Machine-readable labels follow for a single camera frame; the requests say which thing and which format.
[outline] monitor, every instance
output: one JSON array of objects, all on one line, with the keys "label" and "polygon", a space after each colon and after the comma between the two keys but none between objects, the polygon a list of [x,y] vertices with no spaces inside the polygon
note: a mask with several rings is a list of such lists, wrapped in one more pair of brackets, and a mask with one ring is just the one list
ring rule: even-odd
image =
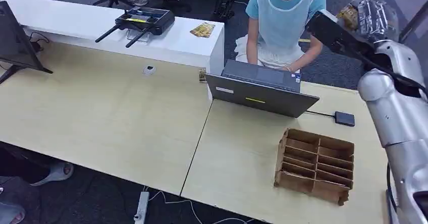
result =
[{"label": "monitor", "polygon": [[0,62],[12,64],[0,76],[0,84],[24,68],[52,73],[37,58],[28,36],[6,1],[0,1],[0,41]]}]

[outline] laptop keyboard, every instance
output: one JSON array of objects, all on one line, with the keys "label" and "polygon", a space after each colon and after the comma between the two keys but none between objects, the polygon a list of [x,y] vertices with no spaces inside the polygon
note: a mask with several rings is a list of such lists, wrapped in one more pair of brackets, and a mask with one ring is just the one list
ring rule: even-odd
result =
[{"label": "laptop keyboard", "polygon": [[265,86],[272,87],[272,88],[277,88],[277,89],[283,89],[283,90],[287,90],[287,91],[296,92],[292,88],[285,87],[285,86],[278,85],[278,84],[271,84],[271,83],[267,83],[267,82],[262,82],[262,81],[258,81],[258,80],[248,79],[248,78],[244,78],[244,77],[240,77],[240,76],[236,76],[236,75],[230,75],[230,74],[227,74],[226,77],[231,78],[231,79],[236,79],[236,80],[240,80],[240,81],[245,81],[245,82],[253,83],[253,84],[261,84],[261,85],[265,85]]}]

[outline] monitor stand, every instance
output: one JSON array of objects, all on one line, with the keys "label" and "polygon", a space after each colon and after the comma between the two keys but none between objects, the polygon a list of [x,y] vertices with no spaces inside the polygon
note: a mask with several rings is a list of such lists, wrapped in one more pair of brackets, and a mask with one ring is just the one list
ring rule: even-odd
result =
[{"label": "monitor stand", "polygon": [[[11,77],[12,75],[14,75],[17,71],[21,70],[21,69],[25,69],[26,67],[23,66],[18,66],[18,65],[12,65],[10,68],[8,68],[6,70],[6,72],[3,73],[3,75],[0,76],[0,84],[3,83],[6,79],[8,79],[9,77]],[[51,70],[43,68],[43,70],[41,70],[43,72],[46,72],[48,74],[53,73]]]}]

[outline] sticker on laptop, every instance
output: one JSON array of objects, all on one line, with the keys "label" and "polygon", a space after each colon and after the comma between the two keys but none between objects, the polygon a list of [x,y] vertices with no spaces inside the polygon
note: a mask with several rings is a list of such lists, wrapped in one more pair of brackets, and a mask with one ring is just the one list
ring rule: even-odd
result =
[{"label": "sticker on laptop", "polygon": [[216,87],[216,90],[233,94],[233,90],[231,90],[231,89],[225,89],[225,88]]}]

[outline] chair leg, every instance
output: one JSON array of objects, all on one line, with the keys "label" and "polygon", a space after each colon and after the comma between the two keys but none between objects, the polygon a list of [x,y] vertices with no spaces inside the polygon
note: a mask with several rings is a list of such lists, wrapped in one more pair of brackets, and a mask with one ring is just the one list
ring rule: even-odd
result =
[{"label": "chair leg", "polygon": [[99,4],[104,3],[106,1],[109,1],[109,0],[98,0],[97,2],[93,3],[92,5],[96,6],[96,5],[99,5]]}]

